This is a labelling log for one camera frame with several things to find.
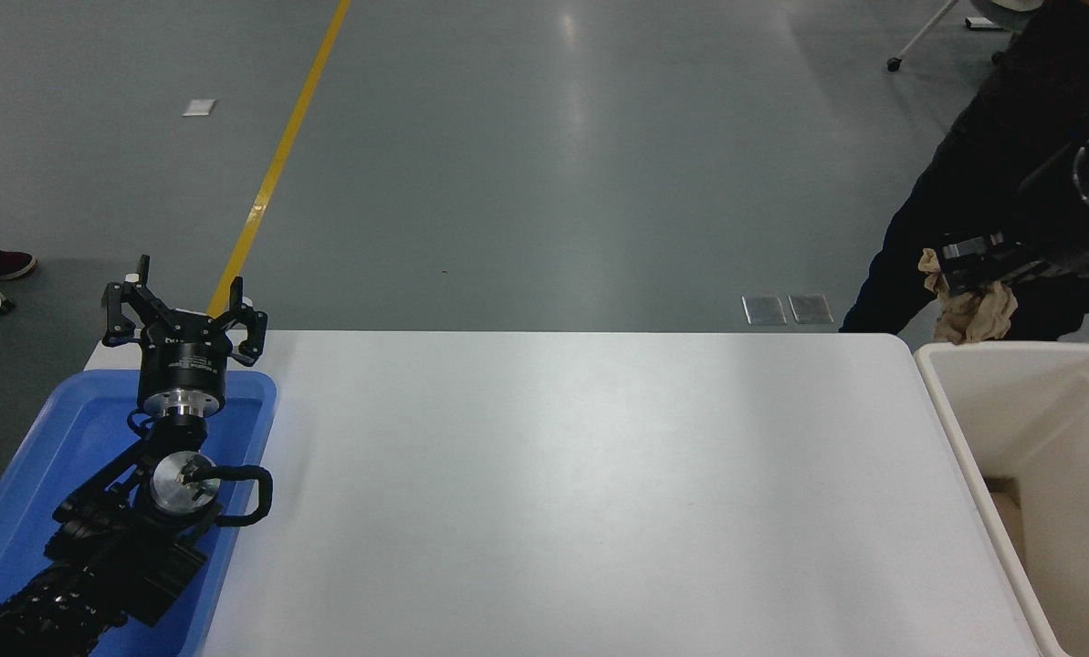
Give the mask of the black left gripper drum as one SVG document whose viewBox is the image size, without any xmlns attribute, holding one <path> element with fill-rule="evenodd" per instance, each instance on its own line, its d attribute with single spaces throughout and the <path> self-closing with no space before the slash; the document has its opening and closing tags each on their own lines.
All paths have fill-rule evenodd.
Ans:
<svg viewBox="0 0 1089 657">
<path fill-rule="evenodd" d="M 178 315 L 140 329 L 138 396 L 189 390 L 223 398 L 232 344 L 206 315 Z"/>
</svg>

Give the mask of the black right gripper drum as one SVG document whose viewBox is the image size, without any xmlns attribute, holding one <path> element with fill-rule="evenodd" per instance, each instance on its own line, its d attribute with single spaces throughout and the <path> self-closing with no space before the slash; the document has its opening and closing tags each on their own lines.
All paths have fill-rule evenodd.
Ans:
<svg viewBox="0 0 1089 657">
<path fill-rule="evenodd" d="M 1032 280 L 1056 277 L 1056 266 L 1044 261 L 1036 251 L 1020 242 L 1007 240 L 1000 245 L 999 281 L 1006 285 L 1024 285 Z"/>
</svg>

